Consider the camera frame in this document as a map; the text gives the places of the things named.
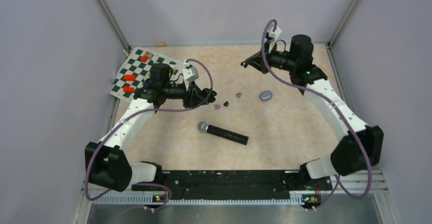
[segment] blue oval object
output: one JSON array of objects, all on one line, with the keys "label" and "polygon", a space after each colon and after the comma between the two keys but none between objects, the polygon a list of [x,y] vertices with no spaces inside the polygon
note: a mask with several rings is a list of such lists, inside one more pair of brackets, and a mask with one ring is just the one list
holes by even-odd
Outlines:
[{"label": "blue oval object", "polygon": [[261,101],[263,101],[263,102],[269,101],[272,98],[273,98],[273,93],[269,90],[264,91],[264,92],[259,94],[259,99],[261,99]]}]

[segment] chessboard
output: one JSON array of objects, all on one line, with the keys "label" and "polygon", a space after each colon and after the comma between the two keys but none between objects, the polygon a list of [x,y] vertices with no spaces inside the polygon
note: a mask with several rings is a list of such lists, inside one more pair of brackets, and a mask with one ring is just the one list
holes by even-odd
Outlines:
[{"label": "chessboard", "polygon": [[133,99],[134,91],[144,86],[151,66],[157,63],[171,66],[173,69],[171,80],[178,78],[183,64],[180,60],[172,59],[150,49],[135,47],[117,72],[110,94],[130,102]]}]

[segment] gray floor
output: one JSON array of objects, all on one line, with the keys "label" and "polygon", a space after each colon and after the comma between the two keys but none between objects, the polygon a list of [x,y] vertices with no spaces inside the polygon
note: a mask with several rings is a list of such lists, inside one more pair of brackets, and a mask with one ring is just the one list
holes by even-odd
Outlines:
[{"label": "gray floor", "polygon": [[93,205],[88,224],[99,223],[381,223],[373,196],[354,200],[335,195],[317,212],[299,206],[168,206],[155,214],[136,208],[118,215],[128,205]]}]

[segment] black microphone handle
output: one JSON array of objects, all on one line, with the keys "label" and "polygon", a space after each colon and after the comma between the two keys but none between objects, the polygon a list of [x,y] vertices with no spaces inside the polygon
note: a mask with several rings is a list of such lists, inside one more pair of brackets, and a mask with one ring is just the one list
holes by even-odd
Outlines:
[{"label": "black microphone handle", "polygon": [[212,126],[212,125],[208,125],[207,127],[207,133],[213,134],[215,136],[220,136],[222,138],[234,141],[236,143],[240,143],[243,145],[247,145],[248,144],[248,140],[249,137],[248,136],[243,136],[240,135],[238,133],[232,132],[232,131],[228,131],[216,126]]}]

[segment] beige table surface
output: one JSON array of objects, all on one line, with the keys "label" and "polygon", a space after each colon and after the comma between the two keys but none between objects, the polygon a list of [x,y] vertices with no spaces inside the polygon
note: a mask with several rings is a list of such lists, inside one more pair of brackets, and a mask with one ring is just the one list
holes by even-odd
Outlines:
[{"label": "beige table surface", "polygon": [[[218,93],[213,105],[183,113],[158,112],[141,129],[127,157],[130,163],[141,160],[162,165],[165,170],[274,170],[298,169],[299,165],[333,151],[337,145],[326,120],[315,106],[294,88],[263,75],[253,67],[243,68],[240,62],[259,50],[257,45],[191,46],[151,48],[169,57],[202,61],[210,70],[214,90]],[[330,60],[323,44],[316,44],[314,64],[337,85]],[[198,68],[200,88],[209,87],[205,71]],[[289,81],[286,71],[276,71]],[[273,99],[259,100],[264,90],[273,92]],[[222,104],[228,101],[229,106]],[[128,102],[121,101],[117,118],[126,111]],[[167,100],[163,108],[182,108],[180,100]],[[247,146],[199,132],[197,125],[206,121],[249,137]]]}]

